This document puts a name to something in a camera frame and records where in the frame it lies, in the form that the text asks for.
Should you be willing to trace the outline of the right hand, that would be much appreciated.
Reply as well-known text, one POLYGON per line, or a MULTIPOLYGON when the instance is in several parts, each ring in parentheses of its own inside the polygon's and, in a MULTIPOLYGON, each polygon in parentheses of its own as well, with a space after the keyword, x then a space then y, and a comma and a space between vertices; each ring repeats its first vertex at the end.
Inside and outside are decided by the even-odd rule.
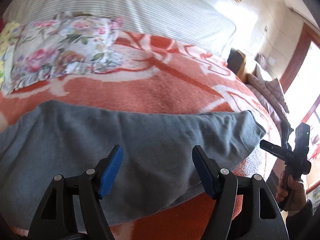
POLYGON ((303 182, 295 180, 292 175, 287 175, 283 170, 278 181, 275 199, 280 203, 288 196, 292 196, 292 198, 290 203, 286 203, 285 211, 300 211, 306 205, 307 199, 303 182))

